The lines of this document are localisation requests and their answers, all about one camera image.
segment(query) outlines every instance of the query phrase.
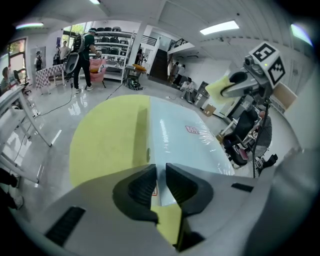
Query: gray floor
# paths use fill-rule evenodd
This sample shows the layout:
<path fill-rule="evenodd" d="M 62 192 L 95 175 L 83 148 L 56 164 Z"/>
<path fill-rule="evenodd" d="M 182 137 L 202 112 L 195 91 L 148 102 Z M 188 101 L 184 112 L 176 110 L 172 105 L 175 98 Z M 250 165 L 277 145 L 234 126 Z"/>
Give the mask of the gray floor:
<path fill-rule="evenodd" d="M 30 139 L 24 137 L 20 129 L 16 129 L 7 142 L 5 153 L 15 159 L 18 165 L 39 177 L 39 184 L 28 180 L 22 181 L 20 190 L 24 196 L 24 206 L 17 214 L 30 221 L 37 213 L 72 189 L 69 177 L 69 149 L 73 134 L 82 118 L 107 97 L 128 94 L 155 96 L 195 110 L 214 135 L 227 126 L 221 119 L 214 116 L 207 117 L 200 109 L 180 99 L 180 92 L 174 88 L 148 80 L 146 77 L 140 78 L 140 84 L 144 90 L 133 91 L 125 86 L 119 87 L 120 83 L 117 81 L 106 80 L 106 88 L 97 83 L 93 84 L 94 90 L 88 92 L 84 90 L 85 81 L 82 79 L 79 86 L 82 87 L 82 92 L 79 94 L 75 94 L 69 84 L 54 87 L 51 94 L 40 95 L 39 91 L 32 90 L 29 101 L 34 112 L 37 110 L 45 114 L 68 103 L 69 100 L 70 102 L 35 119 L 44 134 L 52 140 L 51 148 L 35 134 L 32 128 L 29 130 L 32 134 Z M 24 124 L 26 128 L 29 125 L 30 122 Z M 237 172 L 237 175 L 248 176 L 250 171 Z"/>

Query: ceiling light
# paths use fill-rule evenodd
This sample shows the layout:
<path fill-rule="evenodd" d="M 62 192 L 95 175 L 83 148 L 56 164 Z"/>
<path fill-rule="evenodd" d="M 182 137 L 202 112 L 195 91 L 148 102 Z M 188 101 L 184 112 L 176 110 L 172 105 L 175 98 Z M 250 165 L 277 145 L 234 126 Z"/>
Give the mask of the ceiling light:
<path fill-rule="evenodd" d="M 91 3 L 95 4 L 95 5 L 98 5 L 100 4 L 100 1 L 99 0 L 89 0 Z"/>
<path fill-rule="evenodd" d="M 36 27 L 42 27 L 44 24 L 41 23 L 26 23 L 26 24 L 21 24 L 15 27 L 16 30 L 18 29 L 24 29 L 24 28 L 36 28 Z"/>
<path fill-rule="evenodd" d="M 293 35 L 296 38 L 300 38 L 301 40 L 305 41 L 309 45 L 313 46 L 308 34 L 301 27 L 295 24 L 291 24 L 291 30 Z"/>
<path fill-rule="evenodd" d="M 237 25 L 237 23 L 234 20 L 232 20 L 218 25 L 207 27 L 205 29 L 200 30 L 200 32 L 204 35 L 208 35 L 219 31 L 234 30 L 238 28 L 239 26 Z"/>

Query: round yellow table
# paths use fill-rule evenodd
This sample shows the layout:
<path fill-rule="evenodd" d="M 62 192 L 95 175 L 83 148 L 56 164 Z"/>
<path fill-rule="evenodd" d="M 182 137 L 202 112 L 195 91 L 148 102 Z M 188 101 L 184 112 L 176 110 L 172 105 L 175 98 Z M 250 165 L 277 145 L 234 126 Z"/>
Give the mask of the round yellow table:
<path fill-rule="evenodd" d="M 69 171 L 73 186 L 147 162 L 150 97 L 124 95 L 92 109 L 78 125 L 70 145 Z M 157 229 L 169 243 L 177 242 L 181 209 L 177 204 L 153 205 Z"/>

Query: checkered tablecloth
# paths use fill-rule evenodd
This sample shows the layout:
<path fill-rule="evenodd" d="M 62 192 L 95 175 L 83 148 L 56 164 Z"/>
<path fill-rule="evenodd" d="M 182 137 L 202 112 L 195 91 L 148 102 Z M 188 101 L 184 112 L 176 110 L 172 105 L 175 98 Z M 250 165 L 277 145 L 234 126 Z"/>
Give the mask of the checkered tablecloth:
<path fill-rule="evenodd" d="M 64 65 L 60 64 L 60 65 L 47 67 L 35 72 L 36 88 L 38 89 L 38 88 L 43 88 L 45 86 L 50 86 L 49 77 L 63 70 L 64 70 Z"/>

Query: pink armchair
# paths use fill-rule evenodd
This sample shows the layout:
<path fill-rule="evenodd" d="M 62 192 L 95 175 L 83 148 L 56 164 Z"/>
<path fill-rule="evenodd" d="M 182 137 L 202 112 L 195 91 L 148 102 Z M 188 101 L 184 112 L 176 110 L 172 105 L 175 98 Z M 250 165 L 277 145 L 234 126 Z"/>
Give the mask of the pink armchair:
<path fill-rule="evenodd" d="M 107 61 L 105 58 L 102 59 L 90 59 L 90 70 L 95 69 L 97 70 L 100 68 L 101 64 L 106 64 Z M 106 88 L 104 83 L 104 74 L 106 72 L 106 67 L 104 67 L 100 73 L 91 73 L 90 72 L 90 80 L 91 82 L 102 82 L 104 88 Z"/>

